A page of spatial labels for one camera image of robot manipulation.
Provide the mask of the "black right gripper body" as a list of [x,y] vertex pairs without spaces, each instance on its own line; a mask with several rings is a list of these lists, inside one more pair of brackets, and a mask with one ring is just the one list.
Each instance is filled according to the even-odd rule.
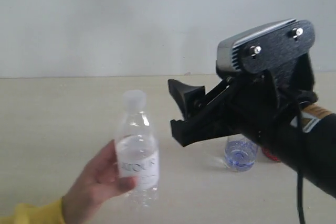
[[[194,116],[224,114],[227,136],[242,133],[260,145],[302,144],[302,105],[317,99],[309,56],[315,40],[313,23],[297,20],[242,45],[241,72],[220,73]],[[290,126],[291,119],[299,124]]]

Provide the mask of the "yellow sleeve forearm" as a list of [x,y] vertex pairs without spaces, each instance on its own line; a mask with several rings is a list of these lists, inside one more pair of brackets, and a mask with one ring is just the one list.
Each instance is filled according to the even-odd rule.
[[65,223],[62,211],[62,198],[41,207],[18,204],[11,216],[1,217],[1,223]]

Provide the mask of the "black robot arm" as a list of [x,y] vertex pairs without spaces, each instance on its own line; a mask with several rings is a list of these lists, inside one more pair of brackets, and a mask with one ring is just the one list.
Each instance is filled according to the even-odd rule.
[[330,196],[335,196],[335,114],[318,106],[308,20],[264,24],[221,41],[206,92],[169,79],[182,119],[170,122],[182,146],[242,134]]

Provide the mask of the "bare human hand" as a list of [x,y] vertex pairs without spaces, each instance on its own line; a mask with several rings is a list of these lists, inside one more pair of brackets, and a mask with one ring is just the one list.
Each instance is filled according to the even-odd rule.
[[107,200],[131,191],[136,184],[134,176],[119,176],[115,141],[111,140],[87,163],[64,195],[64,210],[94,211]]

